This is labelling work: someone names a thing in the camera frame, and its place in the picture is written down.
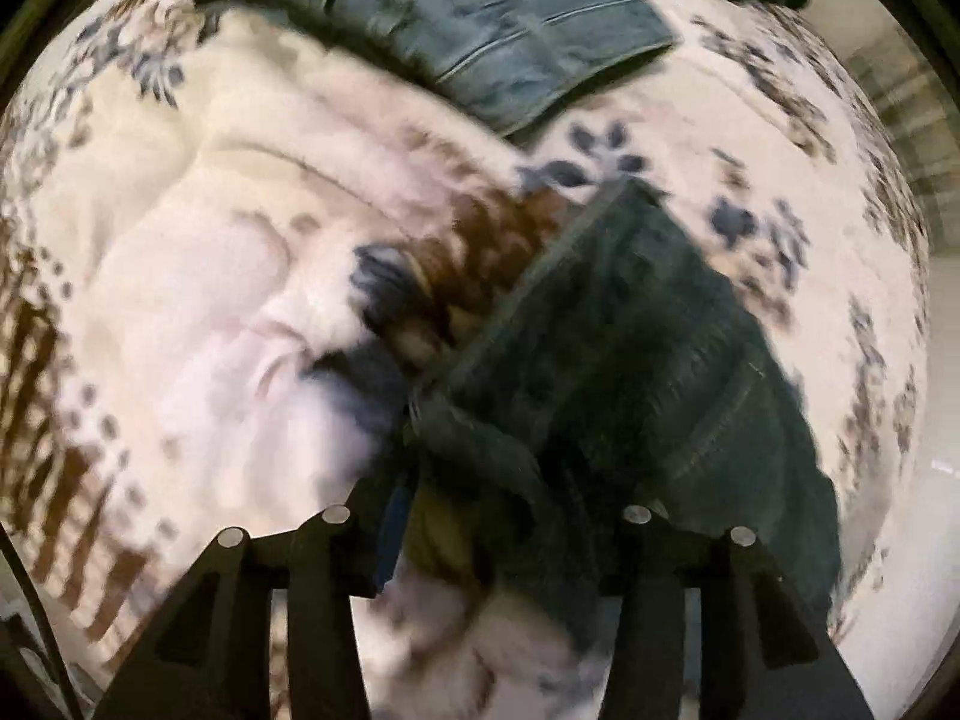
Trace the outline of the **dark blue denim jeans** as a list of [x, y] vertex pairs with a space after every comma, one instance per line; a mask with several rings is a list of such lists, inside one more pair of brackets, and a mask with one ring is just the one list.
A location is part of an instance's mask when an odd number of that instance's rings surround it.
[[413, 394], [404, 571], [587, 652], [612, 634], [617, 515], [656, 504], [684, 532], [755, 528], [825, 621], [835, 489], [757, 319], [654, 190], [601, 188], [516, 280]]

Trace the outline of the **floral cream fleece blanket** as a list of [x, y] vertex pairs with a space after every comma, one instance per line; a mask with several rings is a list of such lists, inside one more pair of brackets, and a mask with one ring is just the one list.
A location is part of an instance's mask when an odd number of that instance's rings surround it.
[[[514, 143], [244, 4], [101, 0], [2, 115], [2, 520], [116, 676], [224, 527], [342, 504], [601, 188], [638, 181], [757, 319], [832, 482], [841, 642], [884, 582], [926, 399], [928, 234], [799, 15], [647, 0], [672, 49]], [[379, 718], [592, 718], [517, 603], [398, 564], [352, 601]]]

